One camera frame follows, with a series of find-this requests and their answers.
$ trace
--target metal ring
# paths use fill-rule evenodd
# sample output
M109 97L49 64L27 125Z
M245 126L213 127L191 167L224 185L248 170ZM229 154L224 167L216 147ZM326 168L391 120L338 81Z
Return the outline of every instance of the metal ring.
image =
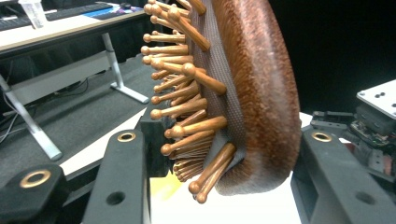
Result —
M331 142L332 137L326 133L312 133L312 137L318 140L319 142Z
M29 179L35 175L43 175L41 176L40 179L35 180L35 181L30 181ZM42 183L46 182L48 179L50 179L50 171L49 170L39 170L39 171L33 171L29 174L27 174L23 180L21 180L20 186L23 189L29 189L29 188L34 188Z
M119 142L130 142L136 138L136 134L134 133L122 133L117 137Z

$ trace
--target desk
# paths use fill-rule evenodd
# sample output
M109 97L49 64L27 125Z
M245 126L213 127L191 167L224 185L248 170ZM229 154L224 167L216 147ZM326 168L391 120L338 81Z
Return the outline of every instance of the desk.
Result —
M0 32L0 39L2 40L0 43L0 61L12 60L37 50L53 48L81 36L101 35L104 40L106 50L11 87L0 76L0 86L3 92L26 122L29 132L51 160L60 159L62 152L35 123L24 105L100 71L107 70L110 66L116 79L111 87L146 104L149 101L148 97L124 86L116 54L108 34L110 30L143 16L146 16L143 10L105 21L86 16L76 16L49 21L44 28L38 30L34 30L31 26L25 26Z

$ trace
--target wooden hairbrush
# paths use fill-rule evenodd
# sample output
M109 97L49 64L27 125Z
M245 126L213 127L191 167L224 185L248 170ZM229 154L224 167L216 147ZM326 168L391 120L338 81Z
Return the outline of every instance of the wooden hairbrush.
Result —
M180 181L204 203L214 187L222 195L265 192L289 176L299 151L299 102L289 55L268 1L180 0L184 8L148 0L151 20L174 29L145 41L144 64L162 79L153 119L177 122L164 135L175 139L161 153L175 160Z

